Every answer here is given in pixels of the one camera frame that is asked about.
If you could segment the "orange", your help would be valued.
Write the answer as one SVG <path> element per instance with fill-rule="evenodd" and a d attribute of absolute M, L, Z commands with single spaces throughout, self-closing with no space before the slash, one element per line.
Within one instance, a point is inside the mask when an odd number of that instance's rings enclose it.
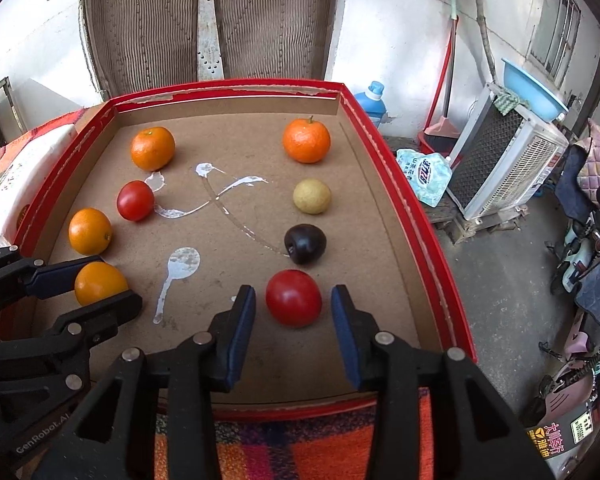
<path fill-rule="evenodd" d="M 81 255 L 94 256 L 104 252 L 112 239 L 112 225 L 103 212 L 95 208 L 77 211 L 68 226 L 71 247 Z"/>
<path fill-rule="evenodd" d="M 128 281 L 122 272 L 115 266 L 101 261 L 84 266 L 74 281 L 74 296 L 83 307 L 116 296 L 128 289 Z"/>

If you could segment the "red tomato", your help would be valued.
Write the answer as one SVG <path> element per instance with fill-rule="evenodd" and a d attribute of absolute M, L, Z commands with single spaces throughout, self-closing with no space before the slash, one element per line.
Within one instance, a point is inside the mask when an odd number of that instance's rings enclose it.
<path fill-rule="evenodd" d="M 144 181 L 134 180 L 122 186 L 117 197 L 117 211 L 128 221 L 139 222 L 154 211 L 155 196 Z"/>
<path fill-rule="evenodd" d="M 301 328 L 314 323 L 322 312 L 322 295 L 316 281 L 300 270 L 283 270 L 270 278 L 265 303 L 283 326 Z"/>

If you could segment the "dark purple plum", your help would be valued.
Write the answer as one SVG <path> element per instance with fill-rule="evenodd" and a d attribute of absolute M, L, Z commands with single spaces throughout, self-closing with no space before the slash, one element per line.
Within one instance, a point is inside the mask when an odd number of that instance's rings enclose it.
<path fill-rule="evenodd" d="M 289 258 L 304 266 L 317 261 L 326 252 L 325 233 L 313 224 L 301 223 L 292 226 L 284 236 L 284 245 Z"/>

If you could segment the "yellow-green round fruit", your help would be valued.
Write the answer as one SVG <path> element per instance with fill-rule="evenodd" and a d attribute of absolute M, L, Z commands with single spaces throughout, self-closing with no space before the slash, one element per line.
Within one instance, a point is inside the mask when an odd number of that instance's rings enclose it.
<path fill-rule="evenodd" d="M 307 178 L 294 187 L 292 201 L 305 214 L 322 214 L 332 202 L 332 191 L 321 180 Z"/>

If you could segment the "white pink tissue pack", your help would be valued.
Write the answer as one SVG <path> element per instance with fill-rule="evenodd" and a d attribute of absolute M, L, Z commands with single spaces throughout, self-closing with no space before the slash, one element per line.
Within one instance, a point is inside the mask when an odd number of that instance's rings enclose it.
<path fill-rule="evenodd" d="M 18 222 L 76 136 L 73 124 L 59 126 L 29 141 L 0 177 L 0 247 L 15 243 Z"/>

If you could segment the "colourful plaid tablecloth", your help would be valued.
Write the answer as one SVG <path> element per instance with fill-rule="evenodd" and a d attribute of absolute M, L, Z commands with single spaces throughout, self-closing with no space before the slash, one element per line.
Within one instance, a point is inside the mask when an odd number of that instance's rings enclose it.
<path fill-rule="evenodd" d="M 322 298 L 322 312 L 314 323 L 293 328 L 277 322 L 266 306 L 265 293 L 256 293 L 257 311 L 242 374 L 231 392 L 211 396 L 219 479 L 363 477 L 372 437 L 372 400 L 369 392 L 356 391 L 347 378 L 330 298 Z M 0 342 L 42 336 L 61 315 L 79 308 L 83 306 L 74 289 L 48 299 L 23 298 L 0 311 Z M 136 347 L 124 348 L 101 375 L 94 376 L 92 357 L 98 346 L 91 350 L 84 398 L 124 350 Z M 160 390 L 155 475 L 168 476 L 166 426 L 168 393 Z"/>

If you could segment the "pink electric scooter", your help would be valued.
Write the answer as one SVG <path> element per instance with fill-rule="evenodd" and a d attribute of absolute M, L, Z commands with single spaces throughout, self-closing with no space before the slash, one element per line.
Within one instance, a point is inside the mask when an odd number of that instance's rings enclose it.
<path fill-rule="evenodd" d="M 554 475 L 564 478 L 600 431 L 600 323 L 577 310 L 562 348 L 541 341 L 539 350 L 556 365 L 541 379 L 521 422 Z"/>

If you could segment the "orange mandarin in tray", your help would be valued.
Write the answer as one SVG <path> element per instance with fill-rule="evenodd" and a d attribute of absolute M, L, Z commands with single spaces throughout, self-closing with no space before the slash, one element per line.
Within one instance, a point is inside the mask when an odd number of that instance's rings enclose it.
<path fill-rule="evenodd" d="M 175 154 L 174 137 L 164 127 L 144 129 L 134 136 L 130 154 L 138 168 L 148 172 L 160 170 Z"/>

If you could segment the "red cardboard tray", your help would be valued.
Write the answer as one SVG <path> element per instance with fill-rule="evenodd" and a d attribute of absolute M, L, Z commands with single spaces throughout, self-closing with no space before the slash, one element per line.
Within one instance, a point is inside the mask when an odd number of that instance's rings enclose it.
<path fill-rule="evenodd" d="M 313 117 L 332 137 L 315 164 L 291 159 L 283 132 Z M 15 245 L 27 257 L 69 259 L 68 223 L 92 207 L 114 227 L 105 259 L 143 297 L 143 310 L 98 346 L 101 375 L 124 348 L 174 347 L 232 305 L 242 285 L 265 293 L 291 268 L 285 233 L 309 220 L 292 191 L 324 181 L 332 204 L 311 221 L 326 252 L 306 266 L 323 299 L 336 285 L 382 330 L 433 352 L 457 347 L 477 356 L 452 273 L 422 204 L 351 92 L 327 81 L 255 79 L 179 84 L 118 96 L 48 122 L 26 140 L 73 124 L 76 136 L 18 222 Z M 160 170 L 132 162 L 134 136 L 164 127 L 175 154 Z M 133 222 L 117 211 L 122 186 L 144 181 L 154 211 Z"/>

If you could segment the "pink quilted scooter cover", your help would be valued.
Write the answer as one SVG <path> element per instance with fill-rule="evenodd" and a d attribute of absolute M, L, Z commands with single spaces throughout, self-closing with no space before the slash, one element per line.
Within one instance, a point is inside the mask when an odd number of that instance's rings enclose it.
<path fill-rule="evenodd" d="M 588 135 L 565 151 L 555 195 L 566 216 L 580 223 L 600 208 L 600 125 L 593 119 Z"/>

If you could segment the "orange mandarin with stem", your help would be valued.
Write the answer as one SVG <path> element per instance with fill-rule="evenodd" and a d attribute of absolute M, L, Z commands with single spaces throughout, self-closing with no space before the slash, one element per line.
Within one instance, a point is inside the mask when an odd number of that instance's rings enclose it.
<path fill-rule="evenodd" d="M 283 149 L 296 162 L 315 164 L 323 160 L 332 146 L 326 126 L 313 117 L 292 120 L 283 132 Z"/>

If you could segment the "blue detergent bottle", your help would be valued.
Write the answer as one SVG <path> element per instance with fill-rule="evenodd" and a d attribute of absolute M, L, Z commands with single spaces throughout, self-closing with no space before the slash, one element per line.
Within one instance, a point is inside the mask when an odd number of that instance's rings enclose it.
<path fill-rule="evenodd" d="M 382 100 L 384 90 L 385 86 L 381 82 L 373 80 L 364 91 L 354 96 L 376 128 L 380 127 L 387 114 L 386 104 Z"/>

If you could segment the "light blue plastic basin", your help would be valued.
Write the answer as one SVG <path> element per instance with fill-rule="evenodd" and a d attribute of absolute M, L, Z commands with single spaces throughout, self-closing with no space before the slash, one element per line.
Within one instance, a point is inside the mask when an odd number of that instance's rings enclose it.
<path fill-rule="evenodd" d="M 503 82 L 507 90 L 513 91 L 528 104 L 536 116 L 544 122 L 552 122 L 568 113 L 568 107 L 539 79 L 522 68 L 502 58 L 504 63 Z"/>

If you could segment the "red handled broom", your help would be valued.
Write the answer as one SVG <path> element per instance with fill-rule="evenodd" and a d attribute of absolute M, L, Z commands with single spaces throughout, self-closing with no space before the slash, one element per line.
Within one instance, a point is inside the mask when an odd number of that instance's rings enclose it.
<path fill-rule="evenodd" d="M 457 128 L 449 120 L 449 108 L 451 101 L 451 91 L 454 76 L 455 47 L 458 29 L 457 1 L 450 0 L 450 33 L 448 45 L 446 46 L 445 57 L 442 70 L 438 80 L 434 99 L 429 107 L 425 127 L 418 134 L 418 144 L 420 150 L 425 154 L 434 153 L 436 146 L 447 148 L 451 142 L 455 142 L 460 136 Z M 434 112 L 437 109 L 440 96 L 443 96 L 442 112 L 436 122 L 434 122 Z"/>

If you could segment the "brown corduroy trousers person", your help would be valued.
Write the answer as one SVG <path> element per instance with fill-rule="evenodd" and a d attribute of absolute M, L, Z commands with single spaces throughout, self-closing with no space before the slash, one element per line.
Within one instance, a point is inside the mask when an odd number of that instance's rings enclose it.
<path fill-rule="evenodd" d="M 82 44 L 108 100 L 230 78 L 322 79 L 336 0 L 80 0 Z"/>

